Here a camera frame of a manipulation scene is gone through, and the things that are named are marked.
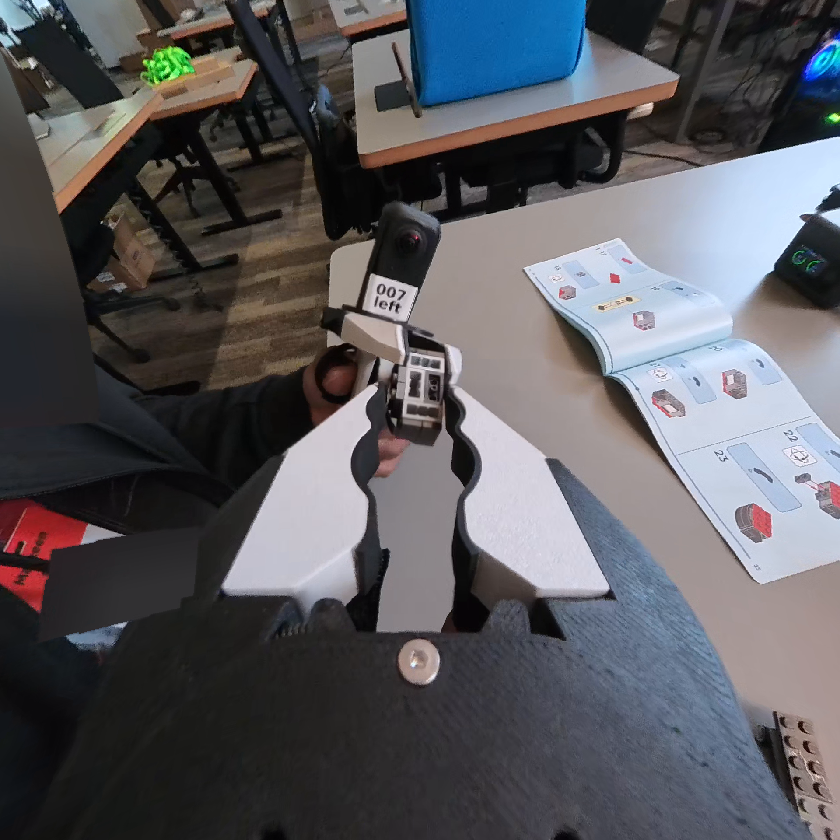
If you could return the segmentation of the person's left hand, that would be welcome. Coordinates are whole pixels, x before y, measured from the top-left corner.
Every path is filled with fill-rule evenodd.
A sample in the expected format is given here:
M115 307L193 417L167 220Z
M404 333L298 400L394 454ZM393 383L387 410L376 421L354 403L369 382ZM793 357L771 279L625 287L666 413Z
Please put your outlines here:
M328 400L327 395L343 399L353 392L358 374L357 355L357 350L353 348L336 345L327 348L305 368L303 393L314 427L321 425L341 408L339 403ZM408 442L395 437L388 427L383 427L377 444L380 461L374 475L386 478L396 470L408 448Z

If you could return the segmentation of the red printed garment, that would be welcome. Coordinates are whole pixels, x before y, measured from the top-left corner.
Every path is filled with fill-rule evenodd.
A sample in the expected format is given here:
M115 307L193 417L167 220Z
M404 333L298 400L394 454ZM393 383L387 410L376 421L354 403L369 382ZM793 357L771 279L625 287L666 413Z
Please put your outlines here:
M4 500L1 586L40 613L53 552L119 536L120 532L52 511L34 500Z

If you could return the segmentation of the black charger box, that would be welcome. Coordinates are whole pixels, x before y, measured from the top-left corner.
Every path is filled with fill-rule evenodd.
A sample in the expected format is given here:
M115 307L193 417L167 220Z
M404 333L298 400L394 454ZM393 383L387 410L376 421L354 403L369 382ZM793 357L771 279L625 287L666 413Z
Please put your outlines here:
M821 309L839 306L839 210L815 213L787 245L773 273Z

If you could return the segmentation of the instruction booklet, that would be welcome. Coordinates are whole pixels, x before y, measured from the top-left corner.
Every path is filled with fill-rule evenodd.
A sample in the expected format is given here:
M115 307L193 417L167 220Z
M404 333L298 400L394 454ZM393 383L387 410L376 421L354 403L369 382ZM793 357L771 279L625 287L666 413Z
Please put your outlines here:
M839 560L839 443L711 292L620 239L523 269L627 390L669 465L764 584Z

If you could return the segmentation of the black office chair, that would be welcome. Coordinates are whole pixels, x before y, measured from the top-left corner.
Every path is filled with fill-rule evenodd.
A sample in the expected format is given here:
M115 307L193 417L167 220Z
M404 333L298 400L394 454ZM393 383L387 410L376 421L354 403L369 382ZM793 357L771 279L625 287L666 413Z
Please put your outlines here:
M363 168L355 132L329 89L321 85L316 96L310 97L299 87L249 3L232 1L225 6L247 56L257 63L270 92L280 100L308 147L329 239L339 240L351 230L369 233L390 201L413 204L442 195L440 175L432 163L408 162L380 173Z

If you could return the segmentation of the wooden box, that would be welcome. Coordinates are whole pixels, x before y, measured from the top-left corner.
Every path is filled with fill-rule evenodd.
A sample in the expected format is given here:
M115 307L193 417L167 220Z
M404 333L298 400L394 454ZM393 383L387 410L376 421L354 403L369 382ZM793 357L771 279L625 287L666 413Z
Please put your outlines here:
M225 59L217 54L195 59L193 72L186 73L172 80L164 80L155 87L164 100L186 95L231 78L237 59Z

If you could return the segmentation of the lit computer tower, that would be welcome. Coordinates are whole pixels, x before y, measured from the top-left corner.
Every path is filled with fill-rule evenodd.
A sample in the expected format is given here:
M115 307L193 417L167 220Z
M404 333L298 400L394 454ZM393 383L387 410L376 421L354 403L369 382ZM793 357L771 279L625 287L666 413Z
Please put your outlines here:
M776 151L839 134L839 39L832 31L801 53L775 99L757 152Z

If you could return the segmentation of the person's left forearm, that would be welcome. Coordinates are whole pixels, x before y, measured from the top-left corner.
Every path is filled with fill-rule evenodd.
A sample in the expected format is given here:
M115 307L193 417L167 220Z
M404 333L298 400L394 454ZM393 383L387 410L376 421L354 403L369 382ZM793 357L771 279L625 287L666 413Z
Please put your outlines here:
M194 395L135 400L215 479L238 489L313 429L306 369Z

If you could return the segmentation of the person's black jacket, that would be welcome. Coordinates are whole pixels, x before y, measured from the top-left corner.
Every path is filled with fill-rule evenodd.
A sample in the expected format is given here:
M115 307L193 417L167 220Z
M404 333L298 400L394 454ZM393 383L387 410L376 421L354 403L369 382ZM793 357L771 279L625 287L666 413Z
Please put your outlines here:
M2 430L2 501L33 500L117 534L204 525L230 492L96 426ZM35 609L2 588L1 834L21 838L96 693L95 654L40 643Z

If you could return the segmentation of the cardboard box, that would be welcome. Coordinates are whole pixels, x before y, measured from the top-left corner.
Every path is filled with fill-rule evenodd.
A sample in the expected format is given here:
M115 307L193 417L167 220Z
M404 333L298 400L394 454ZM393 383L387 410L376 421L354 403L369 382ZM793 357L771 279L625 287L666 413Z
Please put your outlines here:
M112 256L87 287L100 293L144 290L154 273L154 255L140 241L125 215L113 213L105 224L114 233Z

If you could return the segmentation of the grey desk wooden edge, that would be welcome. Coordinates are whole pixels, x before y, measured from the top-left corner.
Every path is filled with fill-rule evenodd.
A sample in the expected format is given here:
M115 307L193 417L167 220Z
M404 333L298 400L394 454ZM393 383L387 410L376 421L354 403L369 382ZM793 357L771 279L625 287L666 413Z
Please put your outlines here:
M392 42L406 54L409 32L352 46L357 148L367 170L632 110L671 98L679 84L675 72L587 32L571 76L424 108L416 118L410 107L378 112L375 105L375 89L400 78Z
M342 37L365 39L406 27L404 1L328 1Z
M34 113L27 116L59 213L150 120L162 102L158 91L146 87L130 98L54 119Z
M257 65L253 60L243 59L229 66L228 70L226 76L216 74L212 82L205 86L162 98L148 121L157 123L196 116L241 101L256 74Z

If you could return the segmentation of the bright green bundle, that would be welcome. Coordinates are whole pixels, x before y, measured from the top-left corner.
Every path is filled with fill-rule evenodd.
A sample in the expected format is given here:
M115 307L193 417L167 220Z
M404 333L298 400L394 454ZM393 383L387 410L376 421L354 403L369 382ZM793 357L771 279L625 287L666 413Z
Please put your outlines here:
M142 63L140 78L153 87L196 73L192 57L178 46L158 48L150 58L143 59Z

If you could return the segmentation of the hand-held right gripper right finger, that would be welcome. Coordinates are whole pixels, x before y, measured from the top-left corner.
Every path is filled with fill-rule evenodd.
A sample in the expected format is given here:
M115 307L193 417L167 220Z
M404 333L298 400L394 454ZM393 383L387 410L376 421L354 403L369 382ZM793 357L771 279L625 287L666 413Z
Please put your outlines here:
M451 622L482 628L503 601L602 599L611 587L547 456L462 388L446 398L450 468L462 485Z

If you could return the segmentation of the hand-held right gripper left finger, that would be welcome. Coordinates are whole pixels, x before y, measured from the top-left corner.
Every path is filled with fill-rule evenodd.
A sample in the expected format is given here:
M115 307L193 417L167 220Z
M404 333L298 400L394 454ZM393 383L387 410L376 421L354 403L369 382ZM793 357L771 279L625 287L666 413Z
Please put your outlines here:
M368 385L287 451L221 595L286 597L302 618L332 600L376 630L389 554L369 485L384 425L384 390Z

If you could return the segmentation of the grey studded toy plate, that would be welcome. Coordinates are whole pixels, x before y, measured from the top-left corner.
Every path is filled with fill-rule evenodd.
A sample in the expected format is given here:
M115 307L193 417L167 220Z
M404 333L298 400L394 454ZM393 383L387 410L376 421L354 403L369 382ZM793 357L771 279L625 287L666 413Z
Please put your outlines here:
M839 804L826 777L813 722L773 711L781 782L813 839L839 838Z

